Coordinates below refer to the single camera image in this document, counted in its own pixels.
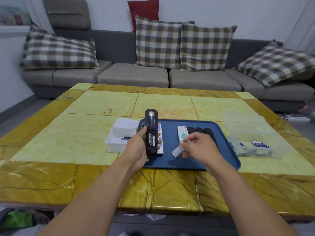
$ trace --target forearm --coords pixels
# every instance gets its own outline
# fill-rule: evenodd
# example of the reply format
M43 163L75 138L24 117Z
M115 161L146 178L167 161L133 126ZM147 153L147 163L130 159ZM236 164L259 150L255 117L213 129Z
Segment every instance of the forearm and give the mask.
M214 176L239 235L298 235L229 163L223 165Z
M116 160L39 235L107 235L130 176L129 166Z

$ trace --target red pillow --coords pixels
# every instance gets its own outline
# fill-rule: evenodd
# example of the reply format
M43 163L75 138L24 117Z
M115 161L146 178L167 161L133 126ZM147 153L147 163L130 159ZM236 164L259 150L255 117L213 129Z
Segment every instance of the red pillow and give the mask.
M132 19L133 32L136 33L136 16L158 21L158 5L160 0L129 1L129 9Z

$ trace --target plaid pillow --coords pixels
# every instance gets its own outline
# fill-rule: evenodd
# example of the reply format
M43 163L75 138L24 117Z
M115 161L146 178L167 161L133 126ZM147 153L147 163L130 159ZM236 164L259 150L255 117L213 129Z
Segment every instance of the plaid pillow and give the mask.
M224 70L236 28L236 25L207 28L184 23L180 43L181 70Z
M273 41L233 69L268 87L308 68L315 68L314 57L300 51L282 49Z
M136 16L138 60L136 65L180 69L182 24L182 22L155 21Z
M26 36L20 66L25 69L100 69L94 40L75 40L50 34L34 23Z

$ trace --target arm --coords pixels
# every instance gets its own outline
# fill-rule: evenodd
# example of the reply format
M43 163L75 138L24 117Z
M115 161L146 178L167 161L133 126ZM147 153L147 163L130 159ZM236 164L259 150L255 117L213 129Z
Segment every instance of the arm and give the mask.
M192 142L180 143L187 150L183 157L194 157L215 177L239 235L298 236L297 232L221 156L210 136L194 132L184 140Z
M144 127L129 139L125 152L38 235L107 235L130 177L146 162L146 131Z

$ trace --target right hand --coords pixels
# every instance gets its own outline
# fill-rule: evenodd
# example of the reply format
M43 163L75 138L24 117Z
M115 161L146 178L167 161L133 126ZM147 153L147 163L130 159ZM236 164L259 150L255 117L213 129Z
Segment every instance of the right hand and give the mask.
M195 158L206 166L210 174L215 173L219 167L227 163L214 141L207 134L193 132L179 144L186 150L182 153L183 158Z

